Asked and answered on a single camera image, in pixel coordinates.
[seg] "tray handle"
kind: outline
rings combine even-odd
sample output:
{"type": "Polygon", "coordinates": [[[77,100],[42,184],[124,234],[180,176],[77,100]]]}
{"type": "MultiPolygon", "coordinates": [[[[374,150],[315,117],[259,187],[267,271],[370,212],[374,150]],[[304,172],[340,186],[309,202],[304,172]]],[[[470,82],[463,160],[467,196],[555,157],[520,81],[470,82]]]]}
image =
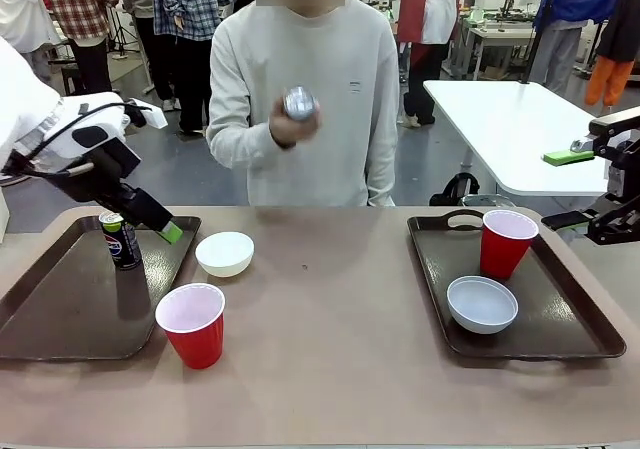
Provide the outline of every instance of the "tray handle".
{"type": "Polygon", "coordinates": [[[482,220],[484,214],[479,211],[474,211],[473,209],[458,209],[440,217],[429,218],[429,226],[432,229],[440,229],[443,231],[478,231],[482,228],[481,226],[472,226],[470,224],[452,226],[451,219],[458,216],[475,216],[482,220]]]}

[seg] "soda can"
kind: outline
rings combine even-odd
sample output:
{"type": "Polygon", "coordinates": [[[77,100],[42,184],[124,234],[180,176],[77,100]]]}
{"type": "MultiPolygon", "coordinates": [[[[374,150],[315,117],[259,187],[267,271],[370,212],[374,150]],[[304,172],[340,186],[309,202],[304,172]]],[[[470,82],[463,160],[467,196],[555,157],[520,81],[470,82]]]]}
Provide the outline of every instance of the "soda can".
{"type": "Polygon", "coordinates": [[[106,211],[98,217],[116,269],[126,271],[142,262],[136,230],[120,214],[106,211]]]}

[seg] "white bowl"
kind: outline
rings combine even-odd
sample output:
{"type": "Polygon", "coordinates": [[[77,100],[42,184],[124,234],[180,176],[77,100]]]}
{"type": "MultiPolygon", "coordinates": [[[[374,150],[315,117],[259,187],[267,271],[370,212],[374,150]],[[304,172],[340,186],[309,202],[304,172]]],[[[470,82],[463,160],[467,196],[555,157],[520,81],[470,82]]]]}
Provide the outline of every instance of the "white bowl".
{"type": "Polygon", "coordinates": [[[456,279],[447,290],[451,315],[476,334],[495,334],[513,322],[518,301],[502,284],[480,276],[456,279]]]}
{"type": "Polygon", "coordinates": [[[196,247],[196,259],[212,276],[233,277],[244,271],[253,257],[253,241],[240,232],[219,232],[196,247]]]}

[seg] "hand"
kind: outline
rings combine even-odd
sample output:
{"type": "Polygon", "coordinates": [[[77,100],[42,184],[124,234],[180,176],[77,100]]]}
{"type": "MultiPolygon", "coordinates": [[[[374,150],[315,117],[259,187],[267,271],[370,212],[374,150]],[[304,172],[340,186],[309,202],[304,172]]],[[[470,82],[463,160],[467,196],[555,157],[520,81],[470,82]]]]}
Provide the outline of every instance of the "hand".
{"type": "Polygon", "coordinates": [[[320,114],[316,112],[306,121],[294,121],[284,110],[284,99],[281,97],[273,105],[269,117],[271,137],[280,147],[290,148],[300,141],[312,139],[320,127],[320,114]]]}

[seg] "red solo cup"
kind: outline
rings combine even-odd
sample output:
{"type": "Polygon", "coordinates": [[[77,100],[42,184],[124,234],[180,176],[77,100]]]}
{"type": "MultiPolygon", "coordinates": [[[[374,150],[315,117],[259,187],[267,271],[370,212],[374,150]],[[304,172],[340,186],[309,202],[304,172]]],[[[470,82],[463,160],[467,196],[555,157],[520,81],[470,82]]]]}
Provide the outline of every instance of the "red solo cup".
{"type": "Polygon", "coordinates": [[[538,235],[538,225],[513,211],[487,212],[482,219],[480,270],[497,279],[509,279],[538,235]]]}
{"type": "Polygon", "coordinates": [[[178,287],[156,308],[156,321],[191,369],[205,369],[222,355],[224,294],[210,284],[178,287]]]}

